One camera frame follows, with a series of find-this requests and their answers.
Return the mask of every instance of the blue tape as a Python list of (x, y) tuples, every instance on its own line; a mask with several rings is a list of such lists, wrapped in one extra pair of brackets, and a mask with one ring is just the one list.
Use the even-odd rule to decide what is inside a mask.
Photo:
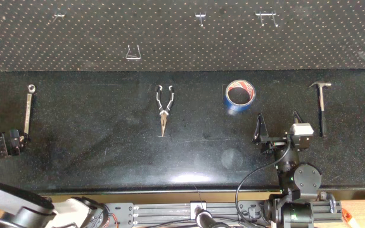
[[(230, 97), (229, 97), (229, 91), (233, 88), (242, 88), (244, 90), (247, 91), (250, 100), (249, 102), (245, 103), (245, 104), (236, 104), (233, 101), (231, 101)], [(256, 91), (254, 89), (254, 86), (251, 85), (251, 83), (249, 83), (246, 80), (234, 80), (233, 82), (231, 82), (229, 85), (227, 85), (226, 87), (226, 91), (225, 91), (225, 104), (226, 106), (233, 111), (245, 111), (247, 109), (249, 109), (251, 103), (253, 103), (254, 99), (256, 97)]]

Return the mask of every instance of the pliers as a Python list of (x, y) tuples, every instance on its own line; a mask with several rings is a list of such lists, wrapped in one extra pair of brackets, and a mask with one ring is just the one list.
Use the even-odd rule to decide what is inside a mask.
[(173, 89), (172, 85), (169, 86), (170, 101), (169, 101), (167, 107), (165, 107), (165, 109), (163, 109), (162, 102), (160, 100), (161, 95), (162, 95), (162, 90), (163, 90), (163, 87), (161, 85), (158, 85), (156, 87), (156, 102), (157, 102), (158, 110), (160, 111), (160, 116), (161, 116), (160, 121), (162, 124), (162, 137), (163, 137), (164, 130), (165, 130), (165, 124), (167, 123), (167, 117), (169, 116), (170, 109), (172, 107), (172, 104), (174, 103), (174, 89)]

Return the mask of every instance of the hammer head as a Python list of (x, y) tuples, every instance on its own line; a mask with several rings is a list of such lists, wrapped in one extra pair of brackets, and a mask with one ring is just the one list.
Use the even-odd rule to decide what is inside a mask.
[(324, 86), (331, 86), (332, 83), (330, 83), (330, 82), (317, 81), (317, 82), (312, 83), (312, 85), (309, 86), (309, 87), (312, 87), (314, 85), (317, 85), (318, 87), (324, 87)]

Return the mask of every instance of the black countertop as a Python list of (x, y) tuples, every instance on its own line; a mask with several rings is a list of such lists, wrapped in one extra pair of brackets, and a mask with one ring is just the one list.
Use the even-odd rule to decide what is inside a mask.
[[(224, 88), (245, 79), (251, 108), (232, 115)], [(329, 139), (319, 136), (324, 89)], [(315, 130), (300, 159), (323, 173), (322, 188), (365, 189), (365, 70), (253, 72), (13, 72), (0, 74), (0, 131), (23, 129), (27, 86), (37, 87), (30, 136), (16, 157), (0, 160), (0, 182), (38, 193), (233, 190), (273, 160), (252, 143), (262, 112), (270, 136), (289, 131), (293, 111)], [(155, 86), (173, 85), (174, 107), (161, 136)], [(163, 100), (168, 100), (168, 92)], [(278, 188), (273, 168), (244, 189)]]

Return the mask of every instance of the pegboard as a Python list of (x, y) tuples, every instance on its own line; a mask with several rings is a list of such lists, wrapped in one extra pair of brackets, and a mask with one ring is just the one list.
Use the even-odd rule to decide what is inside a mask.
[(0, 0), (1, 71), (302, 68), (365, 68), (365, 1)]

